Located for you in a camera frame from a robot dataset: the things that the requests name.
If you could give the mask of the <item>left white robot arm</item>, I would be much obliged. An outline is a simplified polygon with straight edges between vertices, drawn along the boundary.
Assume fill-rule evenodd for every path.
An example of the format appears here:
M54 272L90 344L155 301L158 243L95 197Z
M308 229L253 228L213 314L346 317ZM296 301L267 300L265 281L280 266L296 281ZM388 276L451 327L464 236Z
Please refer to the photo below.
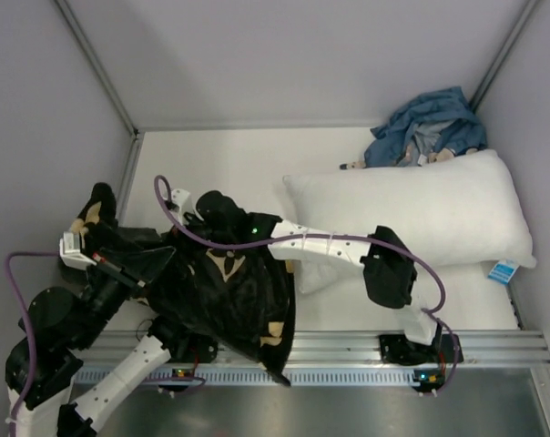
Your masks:
M154 289L176 251L163 247L139 252L102 250L87 260L89 287L78 297L66 288L40 292L23 304L25 338L5 362L10 399L6 420L11 436L95 436L117 407L176 349L162 318L93 389L69 399L89 349L125 300Z

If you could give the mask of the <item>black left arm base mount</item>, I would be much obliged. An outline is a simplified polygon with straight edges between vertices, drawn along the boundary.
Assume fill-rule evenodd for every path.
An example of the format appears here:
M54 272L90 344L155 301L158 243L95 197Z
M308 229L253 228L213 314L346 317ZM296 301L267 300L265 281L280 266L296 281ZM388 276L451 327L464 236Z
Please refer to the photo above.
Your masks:
M182 337L170 348L170 363L212 363L218 355L218 343L211 337L190 334Z

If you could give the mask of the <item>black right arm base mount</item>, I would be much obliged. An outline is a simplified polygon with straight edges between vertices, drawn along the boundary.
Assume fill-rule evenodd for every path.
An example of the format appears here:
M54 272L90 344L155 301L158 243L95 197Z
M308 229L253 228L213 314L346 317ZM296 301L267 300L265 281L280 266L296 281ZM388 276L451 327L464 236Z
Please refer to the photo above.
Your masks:
M454 346L459 342L457 335L439 334L430 345L415 343L403 334L383 334L379 336L382 361L400 366L422 364L453 363Z

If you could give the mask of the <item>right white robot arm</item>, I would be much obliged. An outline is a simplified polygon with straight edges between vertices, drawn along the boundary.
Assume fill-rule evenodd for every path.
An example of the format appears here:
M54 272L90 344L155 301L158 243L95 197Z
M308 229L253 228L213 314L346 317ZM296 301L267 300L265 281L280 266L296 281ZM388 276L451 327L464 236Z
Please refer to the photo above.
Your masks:
M267 213L247 212L217 190L196 203L197 215L211 228L208 245L223 250L265 248L274 259L318 263L362 277L368 299L392 310L405 338L430 345L443 333L435 313L445 302L443 281L387 227L348 235L313 229ZM417 268L434 279L440 292L430 309L413 295Z

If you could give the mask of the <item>black floral plush pillowcase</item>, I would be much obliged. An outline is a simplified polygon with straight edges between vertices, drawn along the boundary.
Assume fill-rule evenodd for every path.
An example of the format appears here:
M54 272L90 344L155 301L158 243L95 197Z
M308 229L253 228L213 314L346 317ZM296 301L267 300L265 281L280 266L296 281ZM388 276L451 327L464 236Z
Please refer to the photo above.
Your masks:
M130 298L149 307L179 330L211 337L257 362L278 384L295 333L295 292L285 261L265 248L223 250L208 245L211 228L197 215L188 225L159 234L122 228L107 183L96 183L89 201L70 225L82 252L138 251L170 246L176 255L154 289Z

